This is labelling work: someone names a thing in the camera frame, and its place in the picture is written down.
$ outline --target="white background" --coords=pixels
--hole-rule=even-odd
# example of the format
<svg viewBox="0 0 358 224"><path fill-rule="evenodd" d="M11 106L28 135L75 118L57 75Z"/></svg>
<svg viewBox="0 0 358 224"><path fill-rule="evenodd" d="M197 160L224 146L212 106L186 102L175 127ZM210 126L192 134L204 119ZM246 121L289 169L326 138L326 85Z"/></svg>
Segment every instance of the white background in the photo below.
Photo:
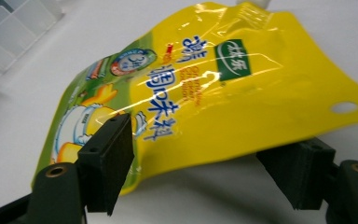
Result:
<svg viewBox="0 0 358 224"><path fill-rule="evenodd" d="M229 6L235 1L217 1ZM121 51L175 11L198 1L63 0L64 17L0 78L0 206L30 183L57 103L74 76ZM358 82L358 1L272 0L296 14L324 52ZM358 125L320 136L336 162L358 160ZM254 155L153 177L89 223L325 223L294 211Z"/></svg>

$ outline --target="green logo label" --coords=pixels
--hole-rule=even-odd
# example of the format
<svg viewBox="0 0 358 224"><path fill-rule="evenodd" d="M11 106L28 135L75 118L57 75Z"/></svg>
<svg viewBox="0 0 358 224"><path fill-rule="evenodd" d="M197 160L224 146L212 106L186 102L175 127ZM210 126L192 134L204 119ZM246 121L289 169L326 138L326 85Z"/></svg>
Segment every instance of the green logo label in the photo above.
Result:
<svg viewBox="0 0 358 224"><path fill-rule="evenodd" d="M230 39L214 47L220 81L251 75L248 54L240 39Z"/></svg>

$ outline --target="cartoon duck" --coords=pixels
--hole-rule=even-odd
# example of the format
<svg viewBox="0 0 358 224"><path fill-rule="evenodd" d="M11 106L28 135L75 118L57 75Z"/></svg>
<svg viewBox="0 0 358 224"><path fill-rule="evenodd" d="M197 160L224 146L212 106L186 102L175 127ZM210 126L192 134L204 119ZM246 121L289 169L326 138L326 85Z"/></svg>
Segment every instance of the cartoon duck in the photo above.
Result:
<svg viewBox="0 0 358 224"><path fill-rule="evenodd" d="M77 152L98 129L114 116L124 114L104 106L117 95L113 84L102 86L95 96L69 109L63 116L56 133L52 162L75 162Z"/></svg>

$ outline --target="yellow plastic bag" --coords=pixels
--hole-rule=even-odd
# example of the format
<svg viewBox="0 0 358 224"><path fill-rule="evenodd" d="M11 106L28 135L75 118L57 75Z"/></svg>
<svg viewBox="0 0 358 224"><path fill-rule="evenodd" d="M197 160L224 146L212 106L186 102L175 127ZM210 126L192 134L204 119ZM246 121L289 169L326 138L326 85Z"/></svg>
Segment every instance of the yellow plastic bag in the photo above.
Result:
<svg viewBox="0 0 358 224"><path fill-rule="evenodd" d="M135 152L125 193L152 175L357 123L358 85L291 13L198 4L75 78L38 170L75 161L98 128L122 113L131 113Z"/></svg>

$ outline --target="black metal bracket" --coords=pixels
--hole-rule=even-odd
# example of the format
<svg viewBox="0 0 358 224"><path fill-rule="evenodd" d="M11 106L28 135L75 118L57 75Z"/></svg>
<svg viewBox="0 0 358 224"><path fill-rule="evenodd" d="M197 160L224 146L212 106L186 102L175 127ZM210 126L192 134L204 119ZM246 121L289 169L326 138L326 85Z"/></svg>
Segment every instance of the black metal bracket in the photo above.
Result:
<svg viewBox="0 0 358 224"><path fill-rule="evenodd" d="M30 195L0 208L0 224L86 224L85 206L111 216L133 158L131 116L116 116L80 149L76 163L44 168Z"/></svg>
<svg viewBox="0 0 358 224"><path fill-rule="evenodd" d="M335 150L319 139L257 153L295 209L328 204L328 224L358 224L358 161L333 163Z"/></svg>

